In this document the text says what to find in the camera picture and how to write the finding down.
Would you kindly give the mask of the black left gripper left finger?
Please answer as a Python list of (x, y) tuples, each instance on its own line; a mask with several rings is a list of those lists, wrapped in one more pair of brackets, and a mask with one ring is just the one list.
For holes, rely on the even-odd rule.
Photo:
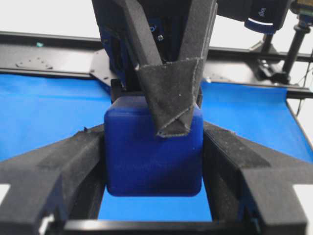
[(96, 219), (105, 189), (104, 126), (0, 163), (3, 235), (37, 235), (45, 218)]

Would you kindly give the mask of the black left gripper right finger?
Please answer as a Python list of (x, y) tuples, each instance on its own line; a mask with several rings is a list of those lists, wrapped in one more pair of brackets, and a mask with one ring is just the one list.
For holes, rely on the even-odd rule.
[(313, 232), (313, 166), (205, 122), (203, 180), (215, 221), (262, 235)]

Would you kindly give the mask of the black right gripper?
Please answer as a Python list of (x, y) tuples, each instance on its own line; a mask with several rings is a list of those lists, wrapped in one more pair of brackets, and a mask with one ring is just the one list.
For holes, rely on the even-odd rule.
[(158, 136), (187, 135), (194, 105), (201, 108), (203, 101), (200, 82), (217, 2), (95, 0), (92, 6), (110, 69), (121, 80), (111, 80), (111, 104), (145, 96)]

